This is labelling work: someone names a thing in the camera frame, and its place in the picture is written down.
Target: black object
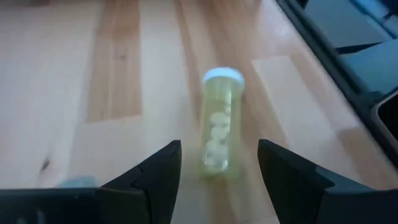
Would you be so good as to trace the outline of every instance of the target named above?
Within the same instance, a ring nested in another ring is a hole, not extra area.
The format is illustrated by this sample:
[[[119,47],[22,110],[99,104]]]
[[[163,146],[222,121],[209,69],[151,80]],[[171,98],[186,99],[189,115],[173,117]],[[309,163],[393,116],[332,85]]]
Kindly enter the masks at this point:
[[[0,223],[170,223],[181,153],[172,141],[100,188],[0,190]]]
[[[346,47],[337,47],[336,50],[339,54],[352,54],[352,53],[356,53],[361,50],[364,50],[368,47],[373,47],[377,44],[381,44],[381,43],[378,42],[378,43],[372,43],[372,44],[359,44],[359,45],[351,45],[351,46],[346,46]]]
[[[281,224],[397,223],[398,190],[373,190],[268,140],[257,156]]]
[[[300,4],[303,9],[305,9],[305,6],[307,6],[309,0],[297,0],[297,2]]]
[[[344,63],[339,53],[334,49],[316,25],[304,13],[296,0],[276,0],[286,16],[298,30],[320,63],[329,73],[338,88],[344,94],[348,103],[380,145],[389,160],[398,169],[398,153],[389,139],[384,135],[373,120],[374,107],[385,96],[378,92],[370,92],[354,71]]]
[[[398,15],[397,0],[379,0],[379,1],[381,1],[389,9],[391,14]]]
[[[391,144],[398,147],[398,91],[374,107],[374,120]]]

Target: white pill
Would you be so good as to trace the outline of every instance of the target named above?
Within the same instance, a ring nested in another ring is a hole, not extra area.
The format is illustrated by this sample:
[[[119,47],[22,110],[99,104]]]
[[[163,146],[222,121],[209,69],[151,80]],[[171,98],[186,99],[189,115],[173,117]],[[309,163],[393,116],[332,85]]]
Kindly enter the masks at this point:
[[[211,129],[211,137],[215,140],[221,141],[225,140],[226,136],[229,133],[229,127],[220,127],[215,126]]]
[[[224,99],[224,103],[225,103],[226,105],[231,105],[231,103],[232,103],[231,96],[225,98],[225,99]]]
[[[221,146],[220,141],[212,139],[206,143],[206,150],[210,152],[210,154],[212,154],[214,151],[220,148],[220,146]]]
[[[231,105],[226,105],[225,108],[224,108],[224,112],[227,115],[231,115]]]
[[[210,116],[210,121],[216,126],[229,124],[229,116],[224,112],[216,112]]]
[[[224,161],[228,159],[228,147],[224,144],[213,144],[206,148],[206,160]]]
[[[205,164],[206,166],[215,167],[217,165],[217,161],[213,156],[206,155]]]

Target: pill bottle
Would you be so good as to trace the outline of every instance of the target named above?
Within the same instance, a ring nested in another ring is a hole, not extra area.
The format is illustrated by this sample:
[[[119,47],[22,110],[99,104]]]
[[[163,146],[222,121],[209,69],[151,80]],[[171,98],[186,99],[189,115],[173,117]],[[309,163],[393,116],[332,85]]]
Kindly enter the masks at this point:
[[[206,72],[202,84],[200,174],[237,177],[244,78],[235,69],[219,67]]]

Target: pill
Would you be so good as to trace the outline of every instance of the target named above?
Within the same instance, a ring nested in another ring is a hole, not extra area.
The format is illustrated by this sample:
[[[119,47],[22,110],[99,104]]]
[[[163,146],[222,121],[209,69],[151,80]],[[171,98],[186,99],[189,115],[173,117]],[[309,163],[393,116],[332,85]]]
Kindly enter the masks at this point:
[[[224,112],[216,112],[210,116],[210,121],[216,126],[229,124],[229,116]]]
[[[231,105],[226,105],[225,108],[224,108],[224,112],[227,115],[231,115]]]
[[[220,141],[212,139],[206,143],[206,150],[210,153],[213,153],[220,147],[220,145]]]
[[[227,96],[227,97],[224,99],[224,103],[225,103],[226,105],[231,105],[231,103],[232,103],[232,98],[231,98],[231,96]]]
[[[229,127],[214,126],[211,129],[211,137],[215,140],[222,141],[225,140],[229,133]]]

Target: wooden surface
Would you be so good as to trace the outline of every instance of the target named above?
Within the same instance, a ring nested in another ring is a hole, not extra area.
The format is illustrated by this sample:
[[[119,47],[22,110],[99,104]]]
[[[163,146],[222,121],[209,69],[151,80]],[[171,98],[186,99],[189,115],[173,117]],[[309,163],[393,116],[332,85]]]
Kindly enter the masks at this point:
[[[196,164],[201,78],[217,66],[244,75],[245,147],[241,178],[214,183],[198,178]],[[375,189],[398,186],[273,0],[4,5],[0,74],[2,188],[81,175],[101,185],[181,139],[173,223],[278,223],[256,157],[260,138]]]

